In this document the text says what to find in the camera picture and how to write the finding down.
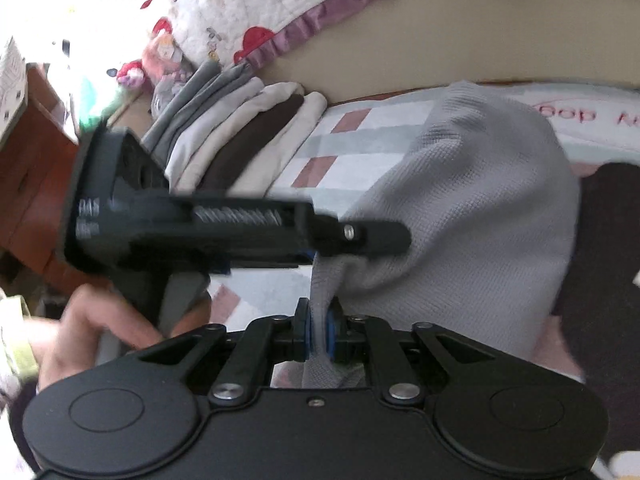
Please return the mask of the person left hand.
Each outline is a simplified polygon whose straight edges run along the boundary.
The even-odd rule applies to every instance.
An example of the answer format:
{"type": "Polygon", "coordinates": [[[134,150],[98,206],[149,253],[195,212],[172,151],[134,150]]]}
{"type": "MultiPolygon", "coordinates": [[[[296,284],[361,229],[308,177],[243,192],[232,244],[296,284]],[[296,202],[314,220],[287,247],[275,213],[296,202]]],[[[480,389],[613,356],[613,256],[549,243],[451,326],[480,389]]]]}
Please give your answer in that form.
{"type": "Polygon", "coordinates": [[[165,338],[122,296],[82,285],[70,297],[58,321],[28,321],[29,344],[39,365],[39,388],[43,390],[94,367],[105,333],[132,350],[149,348],[165,338]]]}

